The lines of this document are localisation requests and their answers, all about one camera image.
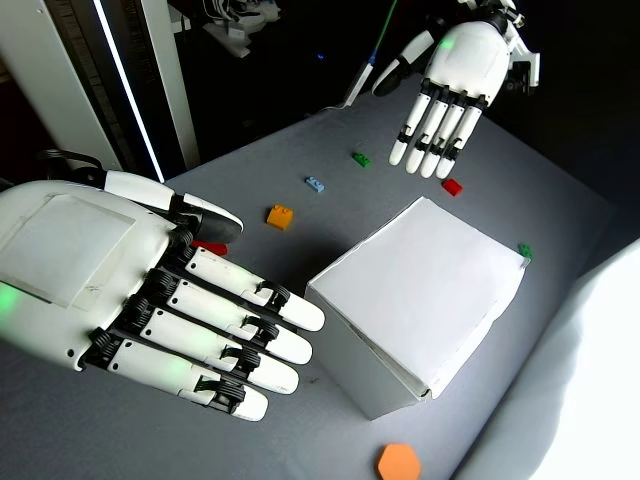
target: white robotic hand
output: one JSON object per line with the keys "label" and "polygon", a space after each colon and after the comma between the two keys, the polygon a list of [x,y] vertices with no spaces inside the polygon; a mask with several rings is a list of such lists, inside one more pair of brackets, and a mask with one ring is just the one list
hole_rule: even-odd
{"label": "white robotic hand", "polygon": [[0,337],[260,420],[267,399],[246,383],[292,393],[298,374],[269,354],[308,362],[311,345],[286,325],[319,330],[322,311],[191,246],[203,224],[206,240],[242,230],[225,210],[135,175],[105,179],[153,211],[64,181],[0,194]]}
{"label": "white robotic hand", "polygon": [[[477,7],[475,2],[461,3]],[[435,171],[438,178],[446,178],[508,72],[525,77],[525,91],[538,85],[539,54],[529,52],[520,38],[516,26],[523,24],[523,17],[513,3],[487,1],[481,6],[481,20],[453,27],[436,46],[420,94],[391,150],[391,165],[401,162],[426,113],[406,170],[411,174],[420,170],[424,178]],[[377,90],[387,93],[385,84],[397,83],[398,75],[406,76],[408,65],[433,43],[428,31],[418,35],[376,81],[374,94]]]}

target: box lid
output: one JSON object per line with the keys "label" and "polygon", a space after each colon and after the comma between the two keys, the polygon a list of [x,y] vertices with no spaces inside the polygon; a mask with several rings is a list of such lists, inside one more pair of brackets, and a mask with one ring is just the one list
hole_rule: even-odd
{"label": "box lid", "polygon": [[511,303],[527,262],[419,198],[309,286],[416,396],[435,398]]}

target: orange hexagon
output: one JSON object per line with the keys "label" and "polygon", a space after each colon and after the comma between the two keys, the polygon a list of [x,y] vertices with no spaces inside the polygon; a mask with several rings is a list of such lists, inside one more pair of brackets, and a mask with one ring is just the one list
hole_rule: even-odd
{"label": "orange hexagon", "polygon": [[378,460],[382,480],[418,480],[422,465],[409,445],[387,445]]}

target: orange block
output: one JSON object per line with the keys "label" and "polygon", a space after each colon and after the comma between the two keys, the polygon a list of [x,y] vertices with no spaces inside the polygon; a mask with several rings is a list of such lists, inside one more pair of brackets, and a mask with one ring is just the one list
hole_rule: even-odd
{"label": "orange block", "polygon": [[286,230],[291,220],[293,220],[293,210],[277,204],[273,206],[267,217],[267,223],[280,230]]}
{"label": "orange block", "polygon": [[382,480],[418,480],[422,465],[409,445],[387,445],[378,460]]}

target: red block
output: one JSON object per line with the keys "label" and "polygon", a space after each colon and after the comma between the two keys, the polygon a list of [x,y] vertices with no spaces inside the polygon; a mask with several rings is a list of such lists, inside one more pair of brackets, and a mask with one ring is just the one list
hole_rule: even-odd
{"label": "red block", "polygon": [[229,249],[224,243],[207,243],[195,240],[191,246],[195,248],[204,248],[219,257],[224,257],[229,252]]}
{"label": "red block", "polygon": [[462,185],[456,182],[453,178],[449,178],[442,182],[442,187],[454,197],[462,191]]}

